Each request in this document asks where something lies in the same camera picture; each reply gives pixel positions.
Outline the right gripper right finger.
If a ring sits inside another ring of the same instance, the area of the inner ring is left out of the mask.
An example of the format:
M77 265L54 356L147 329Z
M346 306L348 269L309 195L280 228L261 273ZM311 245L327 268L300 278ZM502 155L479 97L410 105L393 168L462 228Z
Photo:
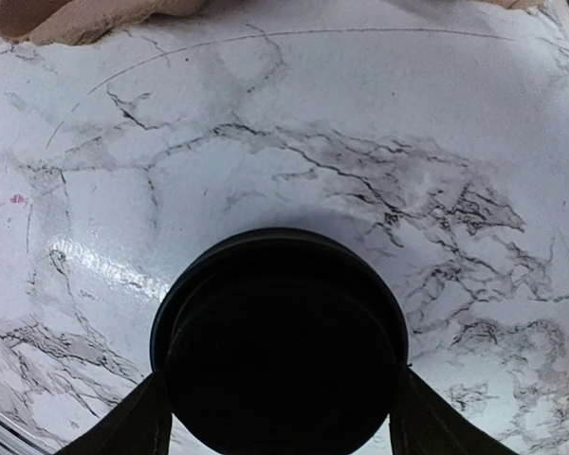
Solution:
M389 428L394 454L514 455L465 419L409 368L399 376Z

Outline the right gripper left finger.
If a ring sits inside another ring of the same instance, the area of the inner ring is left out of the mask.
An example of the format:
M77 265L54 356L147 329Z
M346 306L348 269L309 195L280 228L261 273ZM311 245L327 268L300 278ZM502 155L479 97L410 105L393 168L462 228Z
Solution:
M167 454L173 424L164 373L154 372L85 434L65 447L75 454Z

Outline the black plastic cup lid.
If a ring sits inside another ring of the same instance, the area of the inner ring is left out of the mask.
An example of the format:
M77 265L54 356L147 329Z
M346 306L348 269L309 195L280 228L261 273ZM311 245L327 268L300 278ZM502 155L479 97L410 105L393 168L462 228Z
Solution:
M395 296L359 255L296 228L214 245L150 337L175 417L220 454L351 454L393 409L408 359Z

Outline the cardboard cup carrier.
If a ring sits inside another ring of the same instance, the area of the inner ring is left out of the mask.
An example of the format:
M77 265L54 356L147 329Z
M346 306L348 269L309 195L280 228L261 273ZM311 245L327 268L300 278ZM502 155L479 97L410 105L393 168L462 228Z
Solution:
M0 38L37 46L86 45L116 27L143 22L153 15L188 17L203 7L182 1L0 1Z

